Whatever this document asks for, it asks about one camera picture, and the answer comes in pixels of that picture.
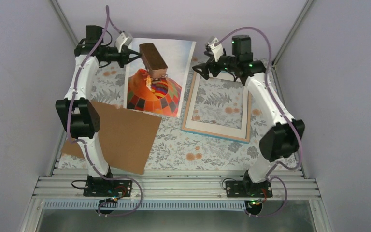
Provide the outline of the printed photo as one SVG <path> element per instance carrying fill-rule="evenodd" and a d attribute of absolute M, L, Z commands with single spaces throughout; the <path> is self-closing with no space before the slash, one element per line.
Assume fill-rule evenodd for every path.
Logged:
<path fill-rule="evenodd" d="M 195 42 L 135 38 L 130 49 L 141 57 L 126 66 L 126 109 L 179 117 Z"/>

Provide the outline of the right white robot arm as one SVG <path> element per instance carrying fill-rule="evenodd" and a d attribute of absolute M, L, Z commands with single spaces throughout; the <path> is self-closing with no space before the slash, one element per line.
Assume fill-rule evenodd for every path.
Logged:
<path fill-rule="evenodd" d="M 305 124 L 284 107 L 271 85 L 267 68 L 254 60 L 250 36 L 233 36 L 231 45 L 231 55 L 227 55 L 221 42 L 211 37 L 204 52 L 209 59 L 192 69 L 206 80 L 218 77 L 221 72 L 231 74 L 234 81 L 240 80 L 270 122 L 271 127 L 259 141 L 256 162 L 245 171 L 241 181 L 230 181 L 226 189 L 231 198 L 271 197 L 270 174 L 277 165 L 283 165 L 280 159 L 289 158 L 299 150 Z"/>

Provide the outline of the brown backing board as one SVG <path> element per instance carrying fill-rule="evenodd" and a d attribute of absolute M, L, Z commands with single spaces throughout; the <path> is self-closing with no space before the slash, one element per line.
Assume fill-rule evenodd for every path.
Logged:
<path fill-rule="evenodd" d="M 162 118 L 92 101 L 100 116 L 100 146 L 114 168 L 142 175 Z"/>

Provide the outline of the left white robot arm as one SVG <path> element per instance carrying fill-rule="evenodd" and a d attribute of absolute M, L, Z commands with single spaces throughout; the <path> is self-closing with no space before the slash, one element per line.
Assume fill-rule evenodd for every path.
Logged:
<path fill-rule="evenodd" d="M 75 70 L 71 85 L 65 97 L 55 103 L 68 140 L 79 145 L 88 165 L 85 188 L 96 187 L 104 196 L 114 192 L 115 182 L 100 146 L 100 116 L 91 103 L 93 77 L 103 62 L 106 65 L 117 62 L 123 68 L 141 56 L 129 49 L 130 34 L 119 32 L 115 45 L 110 46 L 103 44 L 107 33 L 104 27 L 86 26 L 86 36 L 74 49 Z"/>

